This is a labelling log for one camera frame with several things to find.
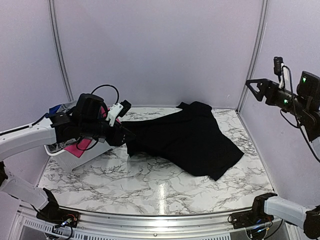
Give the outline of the black t-shirt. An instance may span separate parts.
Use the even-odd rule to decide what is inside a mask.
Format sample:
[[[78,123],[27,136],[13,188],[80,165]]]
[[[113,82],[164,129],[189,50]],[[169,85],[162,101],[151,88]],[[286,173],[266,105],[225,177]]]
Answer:
[[[127,153],[146,153],[169,160],[195,177],[217,181],[244,156],[220,130],[208,104],[181,102],[178,112],[159,118],[124,121],[135,134],[127,142]]]

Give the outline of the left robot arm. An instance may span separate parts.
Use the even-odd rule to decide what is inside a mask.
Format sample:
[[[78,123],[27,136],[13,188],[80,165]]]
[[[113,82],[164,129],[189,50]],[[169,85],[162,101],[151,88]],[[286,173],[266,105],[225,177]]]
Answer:
[[[60,144],[72,139],[105,140],[110,146],[119,147],[135,137],[117,121],[131,106],[127,100],[123,100],[107,107],[103,98],[83,93],[69,111],[46,113],[34,123],[1,132],[0,190],[32,205],[51,222],[60,222],[63,211],[52,192],[15,176],[6,169],[3,161],[39,146]]]

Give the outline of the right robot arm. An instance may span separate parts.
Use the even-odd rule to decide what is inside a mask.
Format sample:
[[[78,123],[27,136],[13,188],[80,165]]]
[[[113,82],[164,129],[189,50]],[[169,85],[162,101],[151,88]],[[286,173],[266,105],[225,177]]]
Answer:
[[[280,88],[279,83],[266,78],[250,79],[246,86],[260,102],[266,99],[269,106],[279,107],[290,113],[297,120],[297,127],[307,144],[320,137],[320,78],[310,72],[303,71],[296,89]],[[320,207],[305,207],[281,198],[275,193],[265,193],[254,199],[253,209],[247,214],[252,224],[258,224],[267,215],[303,229],[311,240],[320,238]]]

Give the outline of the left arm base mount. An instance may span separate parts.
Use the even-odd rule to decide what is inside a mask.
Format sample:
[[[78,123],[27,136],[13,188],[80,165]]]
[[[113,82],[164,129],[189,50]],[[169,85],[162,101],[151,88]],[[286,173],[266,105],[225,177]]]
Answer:
[[[62,209],[62,208],[44,208],[39,210],[36,218],[55,224],[57,227],[76,228],[79,222],[80,213],[78,211]]]

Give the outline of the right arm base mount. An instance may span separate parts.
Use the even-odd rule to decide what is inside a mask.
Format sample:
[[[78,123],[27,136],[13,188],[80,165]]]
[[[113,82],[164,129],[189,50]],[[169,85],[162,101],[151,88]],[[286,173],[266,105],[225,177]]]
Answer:
[[[234,229],[259,226],[265,223],[271,223],[273,220],[273,215],[265,213],[259,214],[253,210],[234,212],[228,217],[228,222],[233,225]]]

